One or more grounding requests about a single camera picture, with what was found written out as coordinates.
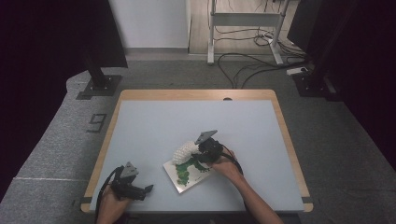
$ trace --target white ribbed object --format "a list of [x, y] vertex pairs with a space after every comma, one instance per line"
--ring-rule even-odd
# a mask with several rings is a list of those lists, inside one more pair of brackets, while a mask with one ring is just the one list
[[188, 141], [183, 146], [178, 148], [174, 153], [174, 157], [172, 159], [172, 163], [176, 165], [183, 164], [184, 162], [188, 161], [192, 155], [191, 154], [198, 154], [201, 153], [198, 150], [198, 146], [194, 144], [193, 141]]

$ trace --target power strip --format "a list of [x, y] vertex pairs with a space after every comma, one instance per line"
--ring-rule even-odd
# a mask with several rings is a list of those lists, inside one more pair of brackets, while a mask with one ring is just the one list
[[286, 74], [288, 74], [288, 76], [292, 76], [292, 75], [298, 75], [301, 73], [306, 73], [307, 71], [308, 71], [308, 69], [306, 69], [306, 67], [299, 67], [299, 68], [293, 68], [293, 69], [286, 70]]

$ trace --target person's left hand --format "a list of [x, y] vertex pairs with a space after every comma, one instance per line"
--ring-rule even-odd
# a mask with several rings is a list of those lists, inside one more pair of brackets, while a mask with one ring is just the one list
[[119, 201], [113, 189], [109, 185], [105, 188], [99, 208], [97, 224], [112, 224], [116, 222], [125, 211], [125, 208], [132, 199], [122, 199]]

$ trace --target wooden table edge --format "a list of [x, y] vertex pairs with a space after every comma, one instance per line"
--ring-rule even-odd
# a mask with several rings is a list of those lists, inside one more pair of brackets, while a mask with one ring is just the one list
[[[122, 91], [114, 109], [113, 116], [106, 132], [105, 140], [99, 152], [98, 159], [93, 168], [90, 182], [84, 194], [84, 199], [91, 199], [96, 188], [100, 172], [102, 171], [103, 162], [107, 149], [117, 123], [120, 104], [123, 100], [223, 100], [231, 98], [233, 100], [271, 100], [280, 130], [285, 140], [286, 149], [289, 153], [290, 163], [296, 176], [297, 184], [302, 198], [310, 198], [308, 187], [306, 186], [303, 171], [298, 162], [297, 155], [291, 142], [290, 134], [280, 109], [276, 93], [272, 90], [125, 90]], [[81, 203], [81, 211], [90, 213], [91, 203]], [[304, 203], [304, 211], [311, 212], [314, 208], [312, 203]]]

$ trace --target metal frame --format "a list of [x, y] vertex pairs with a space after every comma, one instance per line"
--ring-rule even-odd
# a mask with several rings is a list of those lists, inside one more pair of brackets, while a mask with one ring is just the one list
[[212, 8], [209, 19], [209, 41], [207, 47], [207, 63], [213, 64], [215, 61], [215, 26], [267, 26], [275, 27], [274, 38], [269, 41], [270, 49], [276, 60], [276, 64], [283, 64], [280, 57], [277, 40], [286, 17], [289, 0], [285, 0], [280, 13], [218, 13], [216, 12], [216, 0], [212, 0]]

